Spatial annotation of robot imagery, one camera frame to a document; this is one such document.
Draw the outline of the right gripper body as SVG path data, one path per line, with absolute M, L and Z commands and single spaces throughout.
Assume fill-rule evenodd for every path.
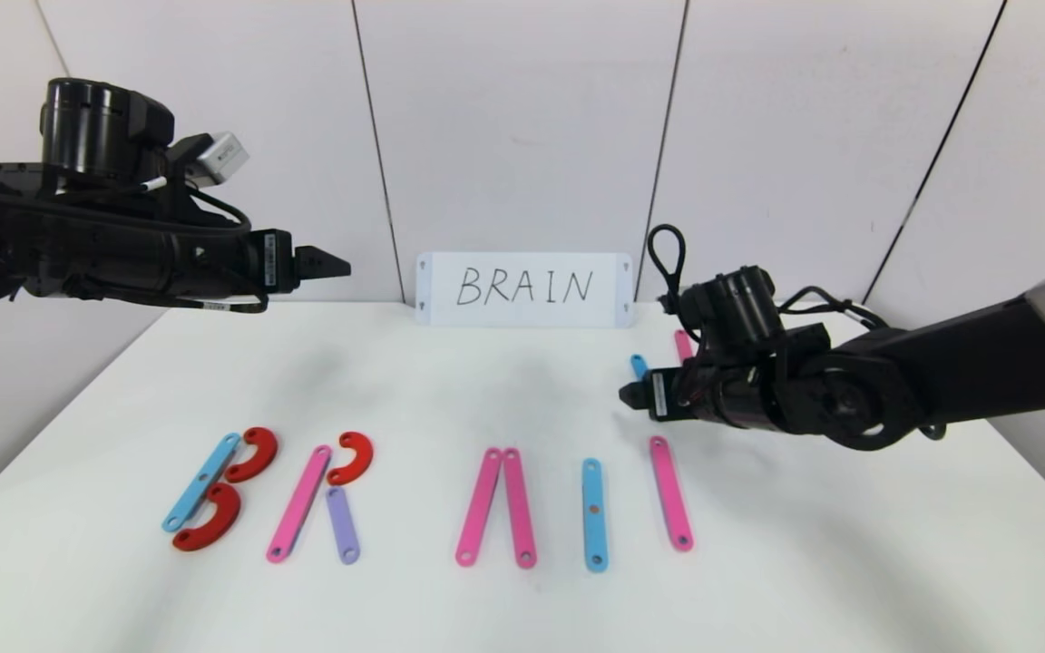
M 700 421 L 744 430 L 777 430 L 766 398 L 747 373 L 702 377 L 699 388 L 689 395 L 684 384 L 684 368 L 651 369 L 643 379 L 650 418 L 661 423 Z

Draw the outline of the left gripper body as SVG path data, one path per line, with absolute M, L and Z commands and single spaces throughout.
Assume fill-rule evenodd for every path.
M 299 286 L 293 239 L 278 229 L 195 228 L 170 239 L 170 295 L 224 300 Z

